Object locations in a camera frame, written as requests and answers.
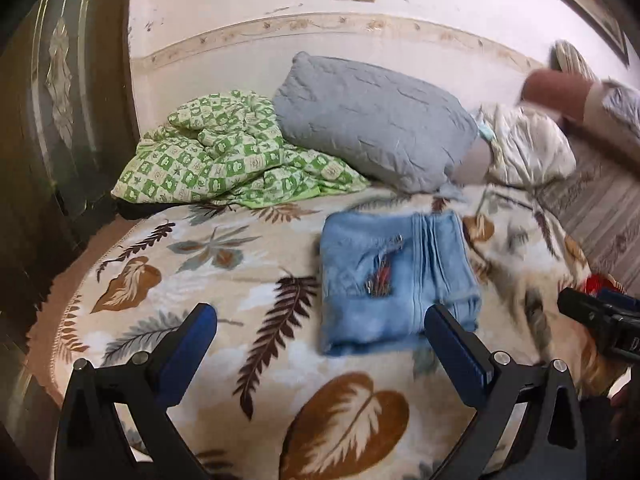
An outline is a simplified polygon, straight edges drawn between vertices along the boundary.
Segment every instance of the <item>pillowcase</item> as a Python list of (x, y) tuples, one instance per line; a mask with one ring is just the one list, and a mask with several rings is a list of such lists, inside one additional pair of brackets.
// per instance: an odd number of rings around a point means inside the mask
[(386, 68), (298, 53), (273, 105), (283, 136), (407, 193), (447, 182), (478, 135), (448, 92)]
[(490, 128), (494, 152), (489, 175), (501, 184), (530, 189), (575, 171), (574, 153), (554, 120), (528, 107), (482, 105), (476, 120)]

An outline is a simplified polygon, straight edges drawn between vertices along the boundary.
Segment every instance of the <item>red object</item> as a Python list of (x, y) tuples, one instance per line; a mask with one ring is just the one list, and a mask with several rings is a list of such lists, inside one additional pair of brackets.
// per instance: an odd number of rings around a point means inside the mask
[(626, 294), (626, 290), (620, 282), (614, 280), (609, 274), (592, 274), (580, 284), (578, 290), (595, 297), (603, 288), (610, 288), (621, 294)]

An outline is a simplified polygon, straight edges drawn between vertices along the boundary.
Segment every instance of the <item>blue gripper pad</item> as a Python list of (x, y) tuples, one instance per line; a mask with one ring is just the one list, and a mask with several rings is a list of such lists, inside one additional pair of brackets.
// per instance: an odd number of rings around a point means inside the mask
[(621, 292), (611, 290), (610, 288), (603, 288), (598, 292), (597, 298), (604, 303), (612, 304), (618, 308), (630, 310), (632, 312), (640, 312), (640, 301)]
[(157, 356), (161, 360), (158, 369), (152, 372), (155, 375), (156, 400), (160, 406), (168, 408), (180, 403), (216, 335), (217, 327), (216, 310), (210, 304), (199, 303), (180, 328), (165, 336), (154, 350), (152, 359)]
[[(455, 318), (443, 308), (442, 310), (448, 314), (449, 319), (435, 305), (427, 309), (424, 316), (424, 333), (462, 402), (479, 410), (486, 403), (492, 374), (478, 362), (471, 349), (464, 343), (462, 335), (468, 336), (469, 339), (474, 338), (476, 346), (481, 347), (478, 350), (486, 353), (487, 358), (490, 355), (489, 351), (474, 334), (465, 333)], [(456, 332), (453, 323), (457, 325), (459, 332)]]

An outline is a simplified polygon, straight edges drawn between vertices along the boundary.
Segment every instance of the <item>gray pillow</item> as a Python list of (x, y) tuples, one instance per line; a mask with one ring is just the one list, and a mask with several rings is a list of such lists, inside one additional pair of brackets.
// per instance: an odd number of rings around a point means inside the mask
[(460, 102), (437, 86), (306, 52), (294, 57), (273, 105), (289, 142), (408, 193), (444, 184), (478, 134)]

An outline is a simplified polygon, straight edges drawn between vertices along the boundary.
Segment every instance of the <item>metal screw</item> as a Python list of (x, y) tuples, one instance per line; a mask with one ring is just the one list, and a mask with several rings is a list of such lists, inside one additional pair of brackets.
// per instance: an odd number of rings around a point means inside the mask
[(149, 352), (136, 352), (131, 357), (131, 362), (135, 365), (143, 365), (149, 361)]
[(74, 362), (74, 370), (82, 370), (88, 364), (89, 364), (89, 361), (87, 361), (83, 357), (76, 359)]
[(494, 360), (498, 364), (508, 365), (511, 362), (511, 357), (509, 357), (509, 354), (507, 354), (507, 352), (496, 352), (494, 354)]
[(566, 363), (564, 361), (562, 361), (562, 359), (556, 359), (554, 361), (554, 368), (556, 370), (558, 370), (559, 372), (565, 372), (566, 371)]

